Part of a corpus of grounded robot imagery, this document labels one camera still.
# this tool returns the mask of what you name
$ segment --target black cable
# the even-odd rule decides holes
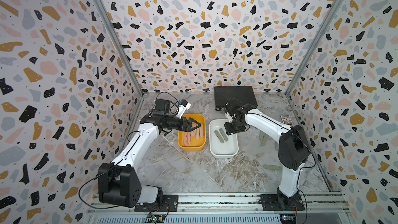
[[[129,136],[132,134],[132,133],[134,133],[134,132],[130,132],[128,135],[127,135],[127,140],[130,142],[130,138],[129,138]]]
[[[173,98],[176,100],[176,102],[178,102],[178,100],[177,100],[171,93],[169,93],[169,92],[160,92],[160,93],[156,96],[156,98],[158,98],[159,95],[161,95],[162,93],[167,93],[168,95],[170,95],[171,97],[173,97]]]
[[[177,108],[177,111],[176,111],[176,112],[172,112],[173,115],[171,115],[171,117],[175,117],[175,116],[178,114],[178,112],[180,111],[180,108],[176,105],[176,104],[179,104],[179,103],[178,103],[178,100],[176,99],[176,97],[174,97],[174,96],[173,96],[171,93],[169,93],[169,92],[160,92],[160,93],[158,93],[158,95],[156,96],[155,101],[158,99],[159,95],[161,95],[162,93],[167,93],[167,94],[169,94],[171,97],[173,97],[173,98],[176,100],[176,103],[173,103],[172,101],[170,101],[170,102]],[[156,106],[156,103],[153,105],[152,109],[148,112],[148,114],[152,114],[153,110],[155,109],[155,106]]]
[[[240,103],[243,105],[243,102],[241,102],[241,101],[240,101],[240,100],[238,100],[237,98],[228,98],[228,99],[226,99],[226,102],[228,102],[228,100],[230,100],[230,99],[237,100],[238,102],[240,102]]]
[[[258,115],[258,116],[260,116],[260,117],[264,117],[264,118],[266,118],[267,120],[273,122],[274,124],[277,124],[278,126],[284,128],[284,129],[286,129],[286,130],[288,130],[288,131],[291,131],[291,130],[292,130],[292,129],[287,129],[286,127],[283,127],[283,126],[281,126],[281,125],[278,124],[278,123],[275,123],[274,121],[270,120],[269,118],[265,117],[264,115],[260,115],[260,114],[252,113],[252,112],[250,112],[250,113],[248,113],[248,114],[255,114],[255,115]],[[294,135],[296,135],[296,137],[302,142],[302,144],[307,148],[308,152],[311,153],[312,158],[314,159],[314,165],[313,165],[313,166],[311,166],[311,167],[303,167],[303,168],[300,169],[299,174],[298,174],[298,176],[300,177],[300,172],[301,172],[301,170],[304,169],[304,168],[313,168],[313,167],[315,167],[315,165],[316,165],[316,160],[315,160],[315,156],[314,156],[314,154],[312,154],[310,148],[308,148],[308,146],[301,140],[301,138],[300,138],[295,132],[292,131],[292,133],[293,133]]]
[[[275,123],[274,121],[270,120],[269,118],[267,118],[267,117],[265,117],[265,116],[263,116],[263,115],[260,115],[260,114],[257,114],[257,113],[252,113],[252,112],[249,113],[249,114],[255,114],[255,115],[258,115],[258,116],[260,116],[260,117],[264,117],[264,118],[266,118],[267,120],[273,122],[274,124],[277,124],[278,126],[280,126],[280,127],[284,128],[284,129],[290,131],[290,130],[287,129],[286,127],[283,127],[283,126],[279,125],[278,123]],[[315,156],[314,156],[314,154],[312,154],[310,148],[308,148],[308,146],[301,140],[301,138],[300,138],[295,132],[292,131],[292,133],[302,142],[302,144],[307,148],[308,152],[311,153],[312,158],[314,159],[314,165],[313,165],[313,166],[311,166],[311,167],[303,167],[303,168],[301,168],[301,169],[299,170],[299,172],[298,172],[298,178],[300,178],[301,170],[304,169],[304,168],[313,168],[313,167],[315,167],[315,165],[316,165],[316,160],[315,160]],[[297,190],[299,190],[299,191],[302,193],[302,195],[304,196],[304,200],[305,200],[305,212],[306,212],[306,213],[305,213],[305,221],[302,223],[302,224],[304,224],[304,223],[307,221],[307,215],[308,215],[307,199],[305,198],[304,193],[299,189],[299,181],[298,181],[298,180],[297,180],[297,183],[296,183],[296,188],[297,188]]]
[[[166,216],[165,216],[165,218],[169,215],[169,212],[170,212],[170,205],[167,203],[167,202],[164,202],[164,203],[166,203],[167,204],[167,206],[168,206],[168,208],[167,208],[167,214],[166,214]]]
[[[110,167],[110,168],[107,169],[105,172],[101,173],[100,175],[98,175],[98,176],[96,176],[96,177],[94,177],[94,178],[88,180],[85,184],[82,185],[82,187],[80,187],[80,189],[79,189],[79,191],[78,191],[78,196],[79,196],[80,200],[81,200],[84,204],[86,204],[87,206],[89,206],[89,207],[91,207],[91,208],[94,208],[94,209],[108,209],[108,208],[116,208],[116,207],[119,207],[119,206],[112,206],[112,207],[106,207],[106,208],[97,208],[97,207],[93,207],[92,205],[88,204],[86,201],[84,201],[84,200],[82,199],[82,197],[81,197],[81,195],[80,195],[80,191],[82,190],[82,188],[83,188],[84,186],[86,186],[87,183],[89,183],[89,182],[91,182],[91,181],[97,179],[98,177],[100,177],[100,176],[102,176],[103,174],[107,173],[108,171],[112,170],[115,166],[117,166],[117,165],[118,165],[120,162],[122,162],[122,161],[123,161],[123,160],[120,160],[117,164],[113,165],[112,167]]]
[[[304,193],[301,191],[302,195],[304,196],[305,200],[305,221],[301,224],[304,224],[307,221],[307,215],[308,215],[308,206],[307,206],[307,199],[305,198]]]
[[[124,155],[127,156],[127,154],[131,151],[131,149],[134,147],[135,143],[140,139],[141,136],[138,136],[137,140],[132,144],[132,147],[130,147],[129,151]]]
[[[147,209],[149,210],[149,214],[150,214],[150,219],[151,219],[151,221],[153,221],[153,223],[156,224],[155,220],[153,219],[153,215],[152,215],[152,212],[151,212],[150,208],[148,207],[148,205],[147,205],[145,202],[144,202],[144,204],[145,204],[145,206],[147,207]]]
[[[276,124],[276,125],[282,127],[283,129],[290,131],[290,129],[287,129],[286,127],[281,126],[280,124],[278,124],[278,123],[272,121],[271,119],[265,117],[264,115],[260,115],[260,114],[254,113],[254,112],[249,112],[248,114],[254,114],[254,115],[258,115],[258,116],[260,116],[260,117],[263,117],[263,118],[265,118],[265,119],[267,119],[267,120],[273,122],[274,124]]]

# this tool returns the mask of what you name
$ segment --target black motor housing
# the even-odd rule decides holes
[[[98,177],[100,202],[129,208],[136,205],[142,187],[134,168],[103,163],[98,168],[98,175],[101,175]]]
[[[296,125],[279,138],[278,158],[285,167],[297,170],[310,155],[307,147],[309,144],[304,129]]]

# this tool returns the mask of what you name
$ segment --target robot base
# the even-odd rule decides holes
[[[178,206],[178,195],[163,195],[162,188],[158,188],[159,192],[156,202],[147,204],[137,203],[135,205],[134,212],[148,212],[147,206],[151,208],[151,211],[152,209],[157,209],[159,206],[162,206],[162,208],[156,212],[176,212]]]
[[[297,191],[292,197],[285,196],[279,188],[276,194],[260,195],[263,211],[301,211],[305,210],[301,196]]]

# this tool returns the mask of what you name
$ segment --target green object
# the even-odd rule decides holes
[[[214,131],[214,133],[216,134],[216,136],[218,137],[218,139],[220,140],[221,143],[224,143],[224,139],[222,138],[222,136],[219,134],[219,132],[217,130]]]
[[[224,129],[220,128],[220,133],[221,133],[222,137],[224,138],[224,140],[227,142],[228,141],[228,137],[225,134]]]
[[[260,132],[260,139],[261,139],[262,146],[266,145],[268,137],[269,136],[265,132]]]
[[[269,165],[269,164],[264,164],[263,167],[265,169],[270,169],[270,170],[282,170],[281,166],[278,165]]]

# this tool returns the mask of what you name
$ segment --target card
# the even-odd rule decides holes
[[[282,122],[283,122],[284,124],[288,124],[288,125],[290,125],[290,126],[293,125],[293,122],[292,122],[292,120],[291,120],[291,118],[290,118],[290,115],[281,115],[281,119],[282,119]]]

